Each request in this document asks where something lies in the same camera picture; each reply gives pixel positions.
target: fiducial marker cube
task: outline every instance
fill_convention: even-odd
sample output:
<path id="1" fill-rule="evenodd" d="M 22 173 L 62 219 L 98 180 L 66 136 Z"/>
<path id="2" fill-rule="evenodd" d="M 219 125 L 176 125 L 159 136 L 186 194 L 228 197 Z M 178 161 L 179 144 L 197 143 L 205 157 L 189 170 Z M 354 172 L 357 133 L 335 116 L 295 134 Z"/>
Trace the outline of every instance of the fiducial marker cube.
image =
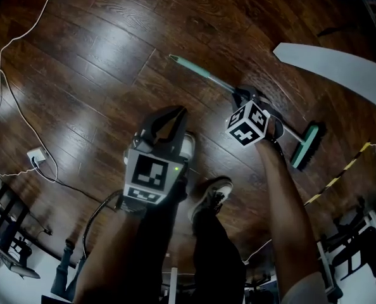
<path id="1" fill-rule="evenodd" d="M 226 119 L 226 133 L 247 147 L 265 137 L 269 119 L 269 112 L 249 101 Z"/>

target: person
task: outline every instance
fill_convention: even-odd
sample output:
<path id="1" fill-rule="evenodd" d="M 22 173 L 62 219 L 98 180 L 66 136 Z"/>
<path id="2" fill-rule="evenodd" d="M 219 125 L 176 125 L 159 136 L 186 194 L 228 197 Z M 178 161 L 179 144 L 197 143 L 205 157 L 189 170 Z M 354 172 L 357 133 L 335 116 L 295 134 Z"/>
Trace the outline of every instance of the person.
<path id="1" fill-rule="evenodd" d="M 56 276 L 54 277 L 53 285 L 51 286 L 50 293 L 64 298 L 68 301 L 73 301 L 75 294 L 75 286 L 77 284 L 78 275 L 85 263 L 85 258 L 82 257 L 78 262 L 77 272 L 71 283 L 67 286 L 68 267 L 70 266 L 70 258 L 74 251 L 74 244 L 70 240 L 66 240 L 63 256 L 61 257 L 60 264 L 56 269 Z"/>
<path id="2" fill-rule="evenodd" d="M 311 224 L 285 161 L 267 140 L 256 148 L 270 195 L 270 231 L 282 303 L 327 303 Z M 185 187 L 186 180 L 181 179 L 165 201 L 147 206 L 144 215 L 120 211 L 114 216 L 79 275 L 75 303 L 158 302 L 161 268 Z M 230 179 L 217 179 L 189 211 L 196 236 L 193 303 L 243 302 L 246 269 L 216 216 L 232 188 Z"/>

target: wooden floor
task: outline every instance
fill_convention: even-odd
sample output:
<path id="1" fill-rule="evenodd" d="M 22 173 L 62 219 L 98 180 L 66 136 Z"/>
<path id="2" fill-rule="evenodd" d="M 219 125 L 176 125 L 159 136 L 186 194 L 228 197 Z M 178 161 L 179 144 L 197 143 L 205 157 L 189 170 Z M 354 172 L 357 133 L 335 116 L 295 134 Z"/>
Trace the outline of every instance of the wooden floor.
<path id="1" fill-rule="evenodd" d="M 45 0 L 4 0 L 0 49 L 35 22 Z M 376 61 L 375 44 L 360 30 L 318 38 L 317 33 L 358 21 L 355 0 L 50 0 L 38 26 L 3 53 L 3 69 L 21 109 L 59 166 L 59 178 L 96 200 L 35 173 L 5 179 L 53 230 L 41 243 L 61 254 L 77 242 L 87 219 L 123 187 L 122 154 L 141 120 L 168 105 L 189 110 L 189 130 L 199 150 L 201 180 L 227 175 L 234 182 L 220 220 L 243 258 L 267 239 L 268 193 L 254 148 L 242 149 L 223 133 L 229 95 L 168 58 L 173 53 L 205 67 L 232 85 L 263 91 L 284 118 L 303 132 L 312 120 L 327 133 L 304 172 L 291 169 L 306 201 L 337 175 L 365 142 L 376 143 L 376 107 L 317 75 L 282 64 L 272 50 L 280 42 L 334 48 Z M 296 147 L 286 134 L 288 158 Z M 39 143 L 3 89 L 0 108 L 0 173 L 30 168 L 26 152 Z M 42 167 L 53 176 L 52 163 Z M 356 199 L 376 198 L 376 155 L 367 150 L 333 188 L 308 208 L 316 237 Z M 169 262 L 192 268 L 194 238 L 180 205 Z M 112 211 L 94 224 L 89 249 Z M 32 233 L 38 233 L 37 227 Z"/>

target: mop head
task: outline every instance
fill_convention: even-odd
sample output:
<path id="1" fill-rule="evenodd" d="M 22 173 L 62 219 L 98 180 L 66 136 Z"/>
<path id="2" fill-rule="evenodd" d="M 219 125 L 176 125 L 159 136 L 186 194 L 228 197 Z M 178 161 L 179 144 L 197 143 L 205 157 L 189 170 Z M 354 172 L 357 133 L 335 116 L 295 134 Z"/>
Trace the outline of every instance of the mop head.
<path id="1" fill-rule="evenodd" d="M 299 143 L 291 159 L 291 165 L 302 171 L 318 149 L 326 133 L 324 123 L 310 123 L 303 136 L 304 143 Z"/>

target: black pants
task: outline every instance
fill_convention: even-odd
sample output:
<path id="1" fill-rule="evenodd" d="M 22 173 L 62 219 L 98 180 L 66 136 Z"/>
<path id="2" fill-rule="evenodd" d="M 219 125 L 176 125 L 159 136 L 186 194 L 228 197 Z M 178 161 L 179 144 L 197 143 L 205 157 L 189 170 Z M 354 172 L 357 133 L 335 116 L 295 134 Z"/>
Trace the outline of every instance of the black pants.
<path id="1" fill-rule="evenodd" d="M 158 303 L 161 269 L 178 204 L 166 200 L 150 208 L 142 220 L 128 268 L 128 281 L 121 288 L 122 293 L 127 294 L 127 301 Z M 197 238 L 194 252 L 196 290 L 192 302 L 241 304 L 246 269 L 225 229 L 208 211 L 195 216 L 192 228 Z"/>

